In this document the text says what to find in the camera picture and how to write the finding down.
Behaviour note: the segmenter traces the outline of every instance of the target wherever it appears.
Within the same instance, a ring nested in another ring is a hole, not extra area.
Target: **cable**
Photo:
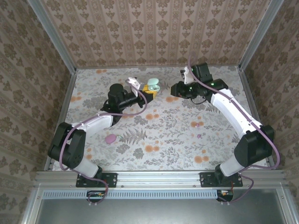
[[[101,192],[89,192],[88,193],[88,197],[87,197],[87,201],[89,202],[89,205],[91,205],[93,202],[91,202],[90,201],[90,197],[91,197],[91,195],[96,195],[96,194],[98,194],[99,195],[99,193],[101,193]],[[101,201],[102,200],[104,200],[104,196],[98,201],[98,202],[94,202],[93,204],[95,204],[95,205],[97,205],[97,203],[101,203]]]
[[[240,175],[241,177],[247,179],[247,180],[250,180],[250,181],[251,181],[251,185],[250,185],[249,188],[244,192],[244,194],[242,194],[240,197],[238,197],[237,199],[234,199],[234,200],[232,200],[232,201],[230,201],[230,202],[228,202],[228,201],[226,201],[224,198],[218,196],[218,198],[220,198],[221,200],[223,200],[223,202],[225,202],[225,203],[227,203],[227,204],[231,204],[231,203],[237,202],[237,201],[239,201],[241,198],[243,198],[245,195],[247,195],[247,193],[252,189],[252,187],[253,187],[253,185],[254,185],[254,181],[253,181],[253,179],[250,178],[250,177],[244,176],[244,175],[242,175],[241,173],[239,173],[239,175]]]
[[[272,146],[272,148],[273,148],[273,150],[274,150],[274,152],[275,152],[275,154],[276,154],[276,157],[277,157],[277,161],[276,161],[276,164],[273,166],[273,167],[264,167],[264,166],[258,166],[258,165],[251,165],[251,167],[256,167],[256,168],[263,168],[263,169],[275,169],[275,168],[277,168],[278,166],[279,166],[279,163],[280,163],[280,156],[279,156],[279,152],[278,152],[278,150],[277,150],[277,148],[276,148],[276,146],[274,145],[274,143],[268,138],[268,136],[267,135],[265,135],[263,132],[262,132],[262,130],[256,125],[256,124],[254,124],[253,122],[252,122],[252,120],[244,113],[244,111],[239,107],[239,105],[234,101],[234,100],[232,100],[228,95],[226,95],[225,93],[223,93],[223,92],[220,92],[220,91],[218,91],[218,90],[216,90],[216,89],[214,89],[214,88],[212,88],[212,87],[210,87],[210,86],[208,86],[208,85],[206,85],[206,84],[204,84],[203,82],[201,82],[201,81],[199,81],[197,78],[196,78],[196,76],[193,74],[193,72],[192,72],[192,69],[191,69],[191,56],[192,55],[190,55],[189,56],[189,58],[188,58],[188,69],[189,69],[189,71],[190,71],[190,73],[191,73],[191,75],[193,76],[193,78],[199,83],[199,84],[201,84],[203,87],[205,87],[205,88],[207,88],[207,89],[209,89],[209,90],[211,90],[211,91],[213,91],[213,92],[216,92],[216,93],[219,93],[219,94],[221,94],[222,96],[224,96],[225,98],[227,98],[237,109],[238,109],[238,111],[240,111],[240,113],[244,116],[244,118],[266,139],[266,141]]]
[[[200,80],[198,80],[197,78],[196,78],[196,76],[194,75],[194,73],[192,72],[192,68],[191,68],[191,57],[192,57],[192,55],[194,55],[194,52],[193,53],[191,53],[190,55],[189,55],[189,58],[188,58],[188,69],[189,69],[189,71],[190,71],[190,73],[191,73],[191,75],[193,76],[193,78],[200,84],[200,85],[202,85],[203,87],[205,87],[205,88],[207,88],[207,89],[209,89],[209,90],[211,90],[211,91],[213,91],[213,92],[216,92],[216,93],[219,93],[219,94],[221,94],[222,96],[224,96],[225,98],[227,98],[237,109],[238,109],[238,111],[240,111],[240,113],[243,115],[243,117],[266,139],[266,141],[272,146],[272,148],[273,148],[273,150],[274,150],[274,152],[275,152],[275,154],[276,154],[276,158],[277,158],[277,161],[276,161],[276,164],[273,166],[273,167],[264,167],[264,166],[258,166],[258,165],[251,165],[251,166],[249,166],[249,167],[256,167],[256,168],[262,168],[262,169],[275,169],[275,168],[277,168],[278,166],[279,166],[279,163],[280,163],[280,156],[279,156],[279,152],[278,152],[278,150],[277,150],[277,148],[276,148],[276,146],[274,145],[274,143],[268,138],[268,136],[267,135],[265,135],[263,132],[262,132],[262,130],[260,130],[260,128],[255,124],[255,123],[253,123],[253,121],[244,113],[244,111],[239,107],[239,105],[232,99],[232,98],[230,98],[228,95],[226,95],[225,93],[223,93],[223,92],[220,92],[220,91],[218,91],[218,90],[216,90],[216,89],[214,89],[214,88],[212,88],[212,87],[210,87],[210,86],[208,86],[208,85],[206,85],[206,84],[204,84],[203,82],[201,82]],[[243,178],[245,178],[245,179],[248,179],[248,180],[251,180],[252,181],[252,183],[251,183],[251,185],[250,185],[250,187],[245,191],[245,193],[243,194],[243,195],[241,195],[239,198],[237,198],[237,199],[235,199],[235,200],[233,200],[233,201],[231,201],[231,202],[226,202],[226,203],[234,203],[234,202],[237,202],[237,201],[239,201],[241,198],[243,198],[251,189],[252,189],[252,187],[253,187],[253,184],[254,184],[254,181],[253,181],[253,179],[251,179],[250,177],[247,177],[247,176],[244,176],[244,175],[242,175],[241,174],[241,172],[242,171],[245,171],[246,169],[248,169],[249,167],[246,167],[246,168],[244,168],[244,169],[242,169],[241,171],[239,171],[239,175],[241,176],[241,177],[243,177]]]
[[[194,104],[195,104],[195,105],[200,105],[200,104],[203,104],[204,102],[206,102],[206,99],[205,99],[204,101],[200,102],[200,103],[194,103]]]
[[[128,79],[126,80],[126,83],[127,83],[129,86],[131,86],[131,88],[133,88],[134,90],[136,90],[136,91],[140,94],[140,96],[144,99],[144,102],[145,102],[144,108],[143,108],[140,112],[138,112],[138,113],[132,113],[132,114],[122,114],[122,113],[101,113],[101,114],[97,114],[97,115],[95,115],[95,116],[92,116],[91,118],[86,119],[86,120],[83,121],[83,122],[80,122],[80,123],[77,124],[76,126],[74,126],[74,127],[68,132],[68,134],[66,135],[65,140],[64,140],[64,142],[63,142],[63,144],[62,144],[62,147],[61,147],[60,155],[59,155],[59,166],[60,166],[60,168],[61,168],[63,171],[68,170],[68,168],[64,168],[64,167],[63,167],[63,164],[62,164],[62,157],[63,157],[63,154],[64,154],[65,146],[66,146],[67,141],[69,140],[71,134],[72,134],[78,127],[80,127],[80,126],[82,126],[82,125],[84,125],[84,124],[87,124],[87,123],[89,123],[89,122],[92,121],[92,120],[98,119],[99,117],[102,117],[102,116],[107,116],[107,115],[112,115],[112,116],[136,116],[136,115],[139,115],[139,114],[143,113],[143,112],[146,110],[146,108],[148,107],[148,101],[146,100],[146,97],[143,95],[143,93],[142,93],[141,91],[139,91],[139,90],[136,89],[133,85],[131,85],[131,84],[128,82]],[[97,179],[97,178],[91,178],[91,177],[88,177],[88,176],[86,176],[86,175],[84,175],[84,174],[81,174],[80,172],[78,172],[78,171],[76,171],[76,170],[74,170],[74,169],[70,169],[70,170],[74,171],[75,173],[77,173],[77,174],[79,174],[79,175],[83,176],[84,178],[89,179],[89,180],[91,180],[91,181],[99,181],[99,182],[103,183],[103,184],[105,185],[105,187],[106,187],[105,194],[104,194],[104,196],[101,198],[101,200],[99,200],[97,203],[100,203],[100,202],[102,202],[102,201],[104,200],[104,198],[105,198],[105,197],[107,196],[107,194],[108,194],[108,184],[107,184],[105,181],[103,181],[103,180],[101,180],[101,179]]]

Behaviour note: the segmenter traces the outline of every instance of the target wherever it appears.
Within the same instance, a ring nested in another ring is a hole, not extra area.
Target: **yellow object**
[[[145,85],[142,91],[146,92],[148,94],[153,94],[153,98],[155,98],[156,95],[158,94],[157,91],[151,91],[151,90],[149,90],[149,86],[148,85]]]

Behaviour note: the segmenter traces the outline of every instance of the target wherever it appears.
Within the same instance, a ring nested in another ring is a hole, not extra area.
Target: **aluminum frame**
[[[259,23],[256,32],[254,33],[253,37],[250,40],[241,60],[239,66],[242,70],[246,69],[247,65],[249,64],[252,56],[254,55],[258,45],[262,41],[263,37],[265,36],[269,26],[271,25],[272,21],[274,20],[277,12],[279,11],[281,5],[283,4],[284,0],[273,0],[269,3],[269,6]]]
[[[207,190],[230,188],[202,188],[199,173],[213,170],[194,171],[114,171],[118,174],[117,190]],[[276,189],[285,220],[288,224],[298,223],[298,213],[295,209],[287,182],[282,170],[251,169],[243,172],[245,176],[254,179],[253,189]],[[36,181],[29,198],[22,224],[35,224],[43,200],[43,192],[49,189],[83,190],[76,188],[77,174],[69,171],[37,172]],[[247,189],[251,181],[243,179],[243,187]],[[104,188],[88,188],[89,190],[104,190]]]
[[[243,69],[241,69],[240,67],[238,67],[238,72],[239,72],[239,76],[241,79],[241,83],[245,92],[245,96],[249,105],[249,109],[251,111],[251,115],[254,119],[256,119],[257,121],[261,122],[260,117],[258,115],[257,112],[257,108],[256,108],[256,104],[254,102],[252,93],[250,91],[250,87],[245,75],[245,71]],[[274,166],[274,161],[273,161],[273,157],[272,155],[266,158],[266,162],[269,164],[270,167]]]
[[[69,85],[67,87],[67,91],[66,91],[66,94],[65,94],[65,97],[64,97],[64,102],[63,102],[62,107],[61,107],[61,112],[60,112],[60,115],[59,115],[59,118],[58,118],[58,121],[57,121],[57,124],[56,124],[55,131],[57,130],[59,124],[65,121],[67,112],[69,110],[71,96],[72,96],[72,93],[73,93],[73,90],[74,90],[74,87],[75,87],[76,79],[77,79],[77,74],[75,73],[70,78],[70,82],[69,82]],[[46,160],[45,166],[43,168],[45,171],[49,170],[50,165],[51,165],[51,161],[52,161],[52,159],[47,156],[47,160]]]
[[[39,0],[28,0],[33,11],[37,15],[38,20],[41,22],[43,28],[47,32],[49,38],[57,49],[59,55],[65,63],[65,66],[70,71],[71,75],[75,74],[76,66],[73,62],[72,57],[70,56],[66,45],[60,39],[58,32],[56,31],[54,25],[52,24],[50,18],[48,17],[46,10],[43,8],[42,3]]]

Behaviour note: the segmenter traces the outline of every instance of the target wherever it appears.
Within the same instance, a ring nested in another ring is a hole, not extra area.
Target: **floral tablecloth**
[[[75,123],[95,115],[107,99],[110,85],[124,86],[128,77],[146,83],[160,80],[161,91],[139,116],[123,117],[115,126],[86,140],[85,157],[104,170],[200,170],[214,169],[227,160],[239,138],[226,118],[210,103],[195,105],[170,95],[170,87],[181,81],[181,68],[78,70],[66,122]],[[235,66],[209,67],[214,79],[229,85],[247,110],[248,102]],[[138,105],[124,113],[140,111]],[[105,137],[116,134],[111,145]],[[53,170],[60,170],[56,161]]]

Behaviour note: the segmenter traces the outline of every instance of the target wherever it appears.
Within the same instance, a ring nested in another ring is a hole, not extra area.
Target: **pink object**
[[[115,135],[115,134],[110,134],[110,135],[108,135],[108,136],[105,138],[105,142],[106,142],[107,144],[111,144],[111,143],[115,142],[115,140],[116,140],[116,135]]]

